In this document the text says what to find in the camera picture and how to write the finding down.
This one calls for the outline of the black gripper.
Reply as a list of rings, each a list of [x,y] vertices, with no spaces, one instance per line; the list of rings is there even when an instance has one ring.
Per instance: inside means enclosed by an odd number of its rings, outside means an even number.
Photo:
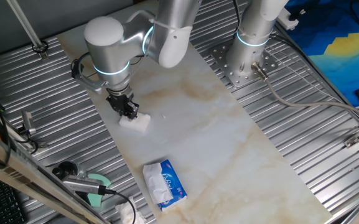
[[[139,105],[132,102],[133,93],[118,93],[108,90],[107,102],[112,109],[117,111],[120,116],[127,117],[130,120],[136,119],[138,116]]]

